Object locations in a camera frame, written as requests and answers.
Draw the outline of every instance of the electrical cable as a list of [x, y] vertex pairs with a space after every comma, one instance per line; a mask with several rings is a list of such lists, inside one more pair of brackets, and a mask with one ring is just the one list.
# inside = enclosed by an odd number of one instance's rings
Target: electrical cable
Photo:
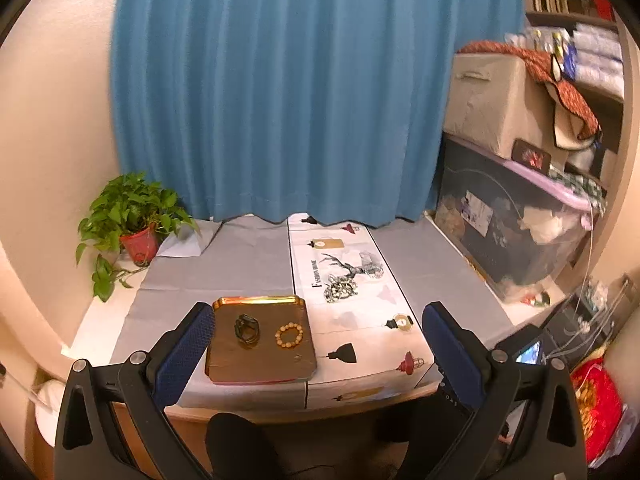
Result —
[[518, 206], [516, 205], [516, 203], [513, 201], [513, 198], [511, 198], [511, 195], [509, 194], [509, 192], [504, 189], [504, 186], [502, 184], [500, 184], [500, 182], [498, 182], [497, 180], [495, 180], [490, 174], [485, 173], [484, 171], [480, 171], [480, 170], [472, 170], [472, 169], [464, 169], [464, 170], [452, 170], [449, 166], [444, 166], [444, 169], [447, 171], [450, 171], [451, 173], [465, 173], [465, 171], [469, 172], [469, 173], [479, 173], [482, 176], [487, 177], [490, 180], [494, 181], [494, 184], [496, 184], [501, 190], [504, 191], [505, 195], [509, 198], [509, 200], [511, 200], [511, 203], [513, 204], [513, 208], [516, 211], [516, 214], [520, 217], [520, 220], [523, 220], [522, 215], [520, 214], [520, 212], [518, 211]]
[[591, 212], [591, 230], [589, 231], [589, 257], [587, 259], [587, 268], [584, 271], [584, 279], [582, 280], [582, 286], [580, 287], [580, 294], [578, 295], [578, 301], [575, 304], [574, 310], [574, 321], [575, 316], [578, 314], [578, 306], [580, 305], [580, 301], [582, 300], [582, 292], [584, 291], [584, 285], [587, 282], [587, 278], [589, 277], [589, 267], [591, 267], [591, 254], [593, 253], [593, 205], [591, 205], [591, 200], [588, 200], [589, 210]]
[[300, 473], [306, 473], [307, 471], [311, 471], [313, 469], [317, 469], [319, 467], [330, 467], [331, 469], [334, 470], [334, 475], [335, 475], [335, 465], [323, 465], [323, 464], [319, 464], [319, 465], [313, 465], [311, 467], [307, 467], [306, 469], [301, 469], [300, 471], [294, 471], [292, 473], [287, 473], [287, 476], [295, 476], [295, 475], [299, 475]]
[[[567, 341], [566, 343], [564, 343], [561, 347], [556, 348], [555, 350], [553, 350], [551, 353], [549, 353], [548, 355], [544, 356], [544, 362], [546, 363], [546, 361], [548, 359], [551, 359], [553, 357], [562, 357], [564, 355], [569, 355], [572, 354], [573, 352], [575, 352], [576, 350], [582, 348], [587, 342], [590, 341], [590, 345], [596, 341], [596, 339], [598, 338], [598, 336], [602, 333], [602, 330], [604, 330], [604, 327], [606, 326], [606, 324], [609, 322], [609, 319], [611, 318], [611, 316], [613, 315], [616, 307], [620, 304], [620, 300], [622, 298], [622, 294], [624, 293], [626, 287], [628, 286], [628, 280], [625, 281], [625, 283], [623, 283], [622, 288], [620, 289], [619, 293], [616, 295], [616, 297], [614, 298], [613, 302], [611, 303], [611, 308], [609, 310], [606, 311], [606, 314], [604, 316], [604, 319], [602, 320], [602, 322], [599, 324], [597, 330], [597, 333], [588, 336], [587, 339], [585, 339], [581, 344], [579, 344], [577, 347], [569, 349], [567, 351], [564, 351], [580, 334], [581, 332], [578, 330], [577, 333], [575, 333], [575, 335], [569, 339], [569, 341]], [[592, 326], [592, 323], [599, 318], [600, 316], [598, 316], [599, 313], [596, 314], [596, 316], [593, 317], [593, 319], [591, 320], [590, 323], [590, 327]]]
[[45, 410], [47, 413], [50, 413], [51, 415], [56, 413], [55, 410], [51, 406], [43, 402], [43, 400], [41, 400], [40, 397], [38, 397], [38, 395], [31, 388], [24, 386], [24, 384], [22, 384], [16, 377], [12, 376], [6, 370], [6, 368], [2, 366], [2, 364], [0, 364], [0, 367], [3, 371], [2, 375], [0, 376], [0, 388], [2, 387], [4, 378], [8, 378], [27, 395], [27, 398], [31, 402], [33, 402], [37, 406], [40, 406], [43, 410]]
[[[616, 304], [618, 302], [618, 300], [620, 299], [620, 296], [622, 296], [622, 293], [625, 291], [625, 287], [621, 288], [618, 295], [614, 298], [614, 300], [611, 302], [612, 305]], [[564, 332], [565, 335], [567, 336], [574, 336], [580, 333], [585, 333], [588, 334], [591, 331], [591, 327], [596, 323], [596, 321], [602, 316], [602, 314], [608, 312], [608, 309], [603, 308], [601, 310], [598, 310], [593, 317], [591, 317], [591, 320], [587, 323], [585, 321], [582, 320], [582, 316], [578, 316], [578, 324], [580, 324], [580, 328], [578, 330], [576, 330], [575, 332], [569, 332], [567, 329], [563, 328], [562, 331]], [[582, 328], [582, 323], [585, 323], [588, 325], [589, 330], [587, 330], [587, 332], [582, 332], [581, 328]]]
[[596, 370], [600, 370], [602, 371], [602, 366], [600, 366], [597, 363], [592, 364], [589, 369], [587, 370], [587, 373], [585, 373], [584, 378], [582, 379], [582, 382], [580, 383], [580, 386], [578, 386], [575, 389], [576, 394], [580, 391], [580, 388], [582, 388], [584, 386], [584, 383], [587, 381], [587, 377], [589, 377], [589, 374], [591, 373], [591, 370], [593, 370], [594, 368], [596, 368]]
[[583, 348], [585, 345], [588, 345], [587, 346], [587, 350], [588, 350], [591, 347], [591, 345], [594, 343], [594, 341], [596, 341], [598, 336], [602, 333], [602, 331], [604, 330], [604, 327], [609, 322], [609, 319], [611, 318], [611, 316], [613, 316], [613, 313], [615, 312], [616, 307], [619, 304], [620, 304], [620, 302], [617, 302], [616, 304], [612, 305], [612, 308], [610, 309], [610, 311], [605, 316], [605, 319], [600, 324], [600, 327], [598, 328], [597, 332], [594, 332], [593, 335], [590, 335], [587, 339], [585, 339], [582, 343], [580, 343], [575, 348], [571, 348], [569, 350], [565, 350], [565, 351], [561, 351], [561, 352], [558, 352], [559, 349], [556, 349], [556, 351], [553, 351], [553, 352], [551, 352], [551, 354], [545, 356], [545, 360], [551, 359], [553, 357], [563, 357], [565, 355], [572, 354], [575, 351], [579, 350], [580, 348]]

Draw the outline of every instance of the red flower pot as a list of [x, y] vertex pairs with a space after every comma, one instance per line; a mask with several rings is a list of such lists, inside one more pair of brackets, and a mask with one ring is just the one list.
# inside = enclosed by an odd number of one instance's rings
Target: red flower pot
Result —
[[146, 266], [158, 253], [156, 226], [151, 225], [134, 235], [121, 236], [120, 241], [137, 266]]

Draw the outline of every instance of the gold tray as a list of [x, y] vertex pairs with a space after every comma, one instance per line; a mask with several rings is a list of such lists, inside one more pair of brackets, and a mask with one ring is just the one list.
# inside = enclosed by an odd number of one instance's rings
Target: gold tray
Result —
[[[306, 381], [316, 371], [316, 352], [305, 300], [298, 296], [255, 296], [219, 298], [213, 304], [216, 329], [207, 349], [205, 370], [215, 384], [273, 384]], [[255, 318], [260, 339], [247, 346], [238, 341], [234, 330], [241, 314]], [[281, 348], [276, 332], [292, 321], [303, 328], [302, 341], [293, 348]], [[295, 337], [298, 332], [289, 330]]]

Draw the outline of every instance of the plastic storage bin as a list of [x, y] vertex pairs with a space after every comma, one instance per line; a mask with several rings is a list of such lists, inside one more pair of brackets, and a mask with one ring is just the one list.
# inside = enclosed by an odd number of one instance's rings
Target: plastic storage bin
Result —
[[537, 294], [555, 278], [593, 214], [562, 183], [446, 136], [436, 225], [501, 300]]

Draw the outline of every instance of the black wristband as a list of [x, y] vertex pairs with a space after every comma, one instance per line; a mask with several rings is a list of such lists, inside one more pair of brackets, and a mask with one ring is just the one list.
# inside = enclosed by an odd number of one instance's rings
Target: black wristband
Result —
[[245, 345], [252, 345], [260, 339], [260, 324], [257, 319], [240, 314], [236, 319], [236, 337]]

